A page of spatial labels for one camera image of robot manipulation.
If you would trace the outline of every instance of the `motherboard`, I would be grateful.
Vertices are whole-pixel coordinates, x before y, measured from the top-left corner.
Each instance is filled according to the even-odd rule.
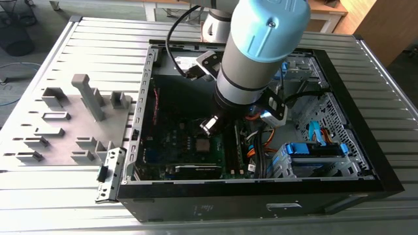
[[[137,160],[141,180],[215,180],[248,177],[245,121],[238,120],[225,132],[207,137],[199,127],[205,114],[193,114],[167,99],[170,91],[155,87],[146,107],[147,123]]]

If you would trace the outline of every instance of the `metal bracket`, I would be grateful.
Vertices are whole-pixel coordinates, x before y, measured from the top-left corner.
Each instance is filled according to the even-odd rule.
[[[222,57],[211,50],[203,53],[197,58],[199,67],[206,72],[206,74],[213,76],[215,80],[217,80],[219,69],[221,69],[221,61],[222,61]]]
[[[98,197],[95,202],[117,203],[118,190],[121,185],[123,161],[126,157],[125,148],[114,148],[107,152],[105,164],[98,173]]]
[[[264,108],[272,115],[282,120],[285,118],[286,104],[282,98],[270,88],[266,88],[256,105]]]

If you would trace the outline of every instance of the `aluminum work table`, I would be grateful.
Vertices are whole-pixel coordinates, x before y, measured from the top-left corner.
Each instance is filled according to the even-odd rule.
[[[89,73],[101,93],[138,92],[150,39],[165,39],[170,23],[83,18],[69,23],[0,131],[0,232],[83,231],[93,234],[417,234],[417,110],[366,43],[349,35],[306,33],[300,47],[325,49],[405,192],[333,216],[142,224],[122,204],[97,205],[95,165],[27,166],[8,161],[11,133],[24,133],[28,107],[45,87]],[[201,26],[179,25],[173,40],[201,40]],[[66,93],[77,90],[69,86]]]

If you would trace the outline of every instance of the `black wire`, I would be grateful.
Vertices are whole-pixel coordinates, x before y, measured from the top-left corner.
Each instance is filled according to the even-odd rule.
[[[190,77],[189,74],[186,74],[186,73],[183,72],[183,70],[182,70],[182,68],[179,67],[179,65],[178,65],[178,63],[177,63],[177,60],[175,60],[175,58],[174,58],[174,56],[173,56],[173,53],[171,53],[171,50],[170,50],[170,38],[171,38],[171,34],[173,34],[173,32],[174,32],[174,30],[175,30],[178,24],[182,22],[182,20],[185,19],[185,17],[186,17],[190,13],[193,13],[199,7],[201,7],[201,6],[197,5],[197,6],[194,6],[193,8],[190,8],[190,9],[185,12],[185,14],[178,18],[177,22],[175,22],[175,23],[173,24],[173,26],[171,26],[171,29],[170,29],[170,31],[169,31],[167,38],[166,38],[166,49],[167,49],[169,56],[170,56],[171,60],[173,60],[173,62],[174,62],[174,64],[175,64],[175,67],[177,67],[177,70],[178,70],[179,74],[181,74],[183,77],[186,77],[186,78],[191,78],[191,77]]]
[[[264,124],[260,127],[260,132],[256,135],[254,138],[254,151],[256,151],[256,156],[258,159],[258,165],[257,167],[260,167],[260,179],[266,178],[266,171],[268,171],[268,164],[266,164],[266,155],[265,155],[265,147],[264,147],[264,130],[266,128],[266,125]]]
[[[289,102],[297,100],[302,96],[308,96],[308,95],[322,96],[326,92],[329,92],[328,89],[321,89],[320,91],[306,91],[306,92],[296,93],[285,99],[285,103],[288,104]]]

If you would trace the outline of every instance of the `table leg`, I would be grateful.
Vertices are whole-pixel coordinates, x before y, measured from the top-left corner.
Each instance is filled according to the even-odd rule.
[[[145,9],[146,9],[147,21],[157,21],[157,18],[155,18],[157,4],[155,4],[155,2],[145,2]]]
[[[61,2],[59,1],[50,1],[50,4],[51,4],[53,9],[55,11],[61,10]]]
[[[325,23],[325,26],[321,29],[321,32],[322,33],[333,33],[334,29],[337,27],[337,24],[340,22],[340,19],[341,19],[341,15],[330,15],[329,16],[329,20],[328,20],[328,22]]]

